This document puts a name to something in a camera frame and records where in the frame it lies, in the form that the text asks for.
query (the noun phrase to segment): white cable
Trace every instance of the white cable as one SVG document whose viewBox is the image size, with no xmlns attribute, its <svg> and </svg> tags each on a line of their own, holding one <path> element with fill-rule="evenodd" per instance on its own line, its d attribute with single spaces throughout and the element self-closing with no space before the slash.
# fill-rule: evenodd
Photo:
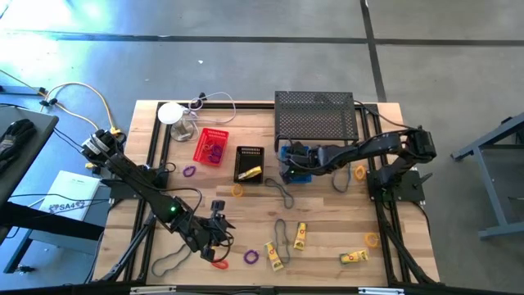
<svg viewBox="0 0 524 295">
<path fill-rule="evenodd" d="M 233 115 L 231 116 L 231 118 L 227 119 L 227 120 L 224 120 L 224 121 L 220 121 L 220 120 L 209 120 L 209 119 L 201 119 L 201 118 L 198 118 L 197 114 L 196 114 L 196 111 L 199 111 L 200 109 L 202 109 L 202 107 L 204 106 L 204 101 L 203 99 L 204 98 L 209 98 L 209 97 L 212 97 L 214 95 L 217 95 L 217 94 L 223 94 L 225 96 L 227 96 L 230 100 L 231 100 L 231 103 L 233 105 Z M 197 104 L 198 102 L 200 102 L 200 106 L 198 108 L 191 108 L 191 105 L 193 103 Z M 206 95 L 204 96 L 203 98 L 193 98 L 189 104 L 187 105 L 187 108 L 189 110 L 189 115 L 192 115 L 193 118 L 189 118 L 187 120 L 190 120 L 190 121 L 205 121 L 205 122 L 213 122 L 213 123 L 218 123 L 218 124 L 225 124 L 225 123 L 229 123 L 231 122 L 233 119 L 235 119 L 235 116 L 237 115 L 237 108 L 235 106 L 235 101 L 233 100 L 233 98 L 231 97 L 231 95 L 225 93 L 225 92 L 217 92 L 217 93 L 212 93 L 210 95 Z"/>
</svg>

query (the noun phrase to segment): yellow package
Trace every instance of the yellow package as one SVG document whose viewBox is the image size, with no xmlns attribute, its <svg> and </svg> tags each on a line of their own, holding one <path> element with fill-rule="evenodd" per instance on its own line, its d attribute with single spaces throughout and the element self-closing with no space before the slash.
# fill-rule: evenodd
<svg viewBox="0 0 524 295">
<path fill-rule="evenodd" d="M 297 250 L 304 250 L 305 246 L 305 223 L 299 222 L 298 230 L 296 231 L 295 245 L 293 246 Z"/>
<path fill-rule="evenodd" d="M 352 253 L 341 254 L 340 258 L 342 264 L 348 264 L 351 262 L 367 261 L 369 260 L 369 255 L 367 250 L 362 250 Z"/>
<path fill-rule="evenodd" d="M 273 267 L 273 271 L 283 269 L 284 265 L 280 261 L 280 257 L 278 257 L 277 249 L 275 249 L 273 242 L 266 243 L 265 247 L 268 249 L 268 257 L 269 261 L 271 261 L 271 267 Z"/>
</svg>

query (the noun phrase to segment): yellow cable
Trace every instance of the yellow cable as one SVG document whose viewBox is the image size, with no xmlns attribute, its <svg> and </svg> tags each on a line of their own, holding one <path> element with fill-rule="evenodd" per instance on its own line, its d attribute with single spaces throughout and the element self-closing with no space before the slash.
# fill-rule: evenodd
<svg viewBox="0 0 524 295">
<path fill-rule="evenodd" d="M 107 105 L 106 99 L 105 99 L 105 98 L 104 98 L 104 97 L 103 97 L 103 96 L 102 96 L 102 95 L 101 95 L 101 94 L 100 94 L 100 93 L 99 93 L 95 88 L 93 88 L 92 86 L 87 85 L 87 84 L 84 84 L 84 83 L 81 83 L 81 82 L 68 82 L 68 83 L 60 84 L 60 85 L 54 87 L 53 89 L 49 90 L 49 92 L 47 92 L 47 94 L 45 94 L 45 93 L 41 93 L 38 89 L 31 87 L 29 84 L 27 84 L 26 82 L 24 82 L 24 81 L 22 81 L 22 80 L 16 78 L 15 76 L 8 74 L 6 71 L 4 71 L 4 70 L 2 70 L 2 69 L 0 69 L 0 71 L 1 71 L 3 74 L 5 74 L 5 75 L 7 75 L 7 76 L 9 76 L 9 77 L 11 77 L 11 78 L 13 78 L 14 80 L 16 80 L 16 81 L 22 83 L 22 84 L 25 85 L 25 86 L 29 87 L 30 89 L 33 89 L 36 93 L 42 95 L 42 96 L 44 97 L 43 100 L 46 101 L 46 102 L 48 102 L 48 101 L 50 100 L 50 99 L 49 99 L 49 96 L 51 95 L 51 93 L 52 93 L 53 91 L 57 90 L 57 89 L 60 88 L 60 87 L 64 87 L 64 86 L 67 86 L 67 85 L 80 85 L 80 86 L 84 86 L 84 87 L 86 87 L 86 88 L 88 88 L 88 89 L 91 89 L 91 90 L 92 90 L 96 95 L 98 95 L 98 97 L 99 97 L 99 98 L 102 100 L 102 102 L 104 103 L 104 107 L 106 108 L 106 112 L 107 112 L 107 118 L 109 119 L 109 124 L 111 125 L 111 133 L 112 133 L 112 134 L 118 134 L 118 133 L 121 132 L 121 131 L 120 131 L 119 129 L 117 129 L 117 128 L 114 126 L 114 124 L 113 124 L 113 118 L 112 118 L 112 116 L 111 116 L 111 112 L 110 112 L 110 110 L 109 110 L 109 106 Z M 72 116 L 75 116 L 75 117 L 77 117 L 77 118 L 80 118 L 80 119 L 82 119 L 82 120 L 87 121 L 87 122 L 88 122 L 89 124 L 91 124 L 91 125 L 92 125 L 96 130 L 98 130 L 97 125 L 94 124 L 90 119 L 88 119 L 88 118 L 86 118 L 86 117 L 84 117 L 84 116 L 81 116 L 81 115 L 75 114 L 75 113 L 72 112 L 72 111 L 67 110 L 66 107 L 64 107 L 64 105 L 62 105 L 62 104 L 60 104 L 60 103 L 58 103 L 58 102 L 56 103 L 56 105 L 57 105 L 58 107 L 60 107 L 60 109 L 62 109 L 62 110 L 65 111 L 66 113 L 68 113 L 69 115 L 72 115 Z"/>
</svg>

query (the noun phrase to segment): gray floor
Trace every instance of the gray floor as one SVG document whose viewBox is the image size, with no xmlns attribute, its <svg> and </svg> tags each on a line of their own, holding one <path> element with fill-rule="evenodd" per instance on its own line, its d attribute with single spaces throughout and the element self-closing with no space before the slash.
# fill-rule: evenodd
<svg viewBox="0 0 524 295">
<path fill-rule="evenodd" d="M 14 0 L 0 29 L 365 37 L 358 0 L 45 3 Z M 34 5 L 34 12 L 27 5 Z M 519 0 L 368 0 L 368 5 L 378 38 L 524 39 L 524 2 Z M 34 13 L 47 17 L 39 19 Z M 57 42 L 5 35 L 0 42 L 2 69 L 47 88 L 67 81 L 89 83 L 104 93 L 117 125 L 125 130 L 137 99 L 191 98 L 202 91 L 264 100 L 273 99 L 275 90 L 352 91 L 361 101 L 377 100 L 367 45 Z M 439 153 L 419 170 L 434 173 L 425 191 L 441 280 L 452 286 L 521 292 L 524 235 L 483 242 L 477 238 L 479 229 L 495 224 L 477 164 L 471 159 L 453 163 L 448 155 L 522 112 L 524 48 L 379 46 L 377 52 L 388 102 L 401 103 L 407 123 L 430 130 Z M 1 83 L 12 84 L 4 76 Z M 101 103 L 89 91 L 73 86 L 61 91 L 59 99 L 107 125 Z M 0 102 L 38 106 L 33 98 L 4 96 Z M 59 129 L 77 141 L 92 131 L 84 122 L 53 112 L 60 115 Z M 65 153 L 56 154 L 58 148 Z M 87 174 L 83 166 L 75 151 L 53 137 L 19 190 L 47 192 L 54 179 L 48 175 L 59 170 Z M 0 247 L 0 267 L 21 236 Z M 35 244 L 23 262 L 39 271 L 0 275 L 0 288 L 78 283 L 91 260 Z M 84 272 L 75 271 L 78 264 L 86 265 Z"/>
</svg>

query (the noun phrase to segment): red plastic basket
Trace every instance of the red plastic basket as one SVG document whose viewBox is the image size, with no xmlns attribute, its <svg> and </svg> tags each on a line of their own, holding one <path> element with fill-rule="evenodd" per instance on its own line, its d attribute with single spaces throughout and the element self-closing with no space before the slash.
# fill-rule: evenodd
<svg viewBox="0 0 524 295">
<path fill-rule="evenodd" d="M 211 128 L 202 129 L 193 160 L 209 166 L 220 166 L 226 152 L 228 137 L 229 132 L 227 131 Z"/>
</svg>

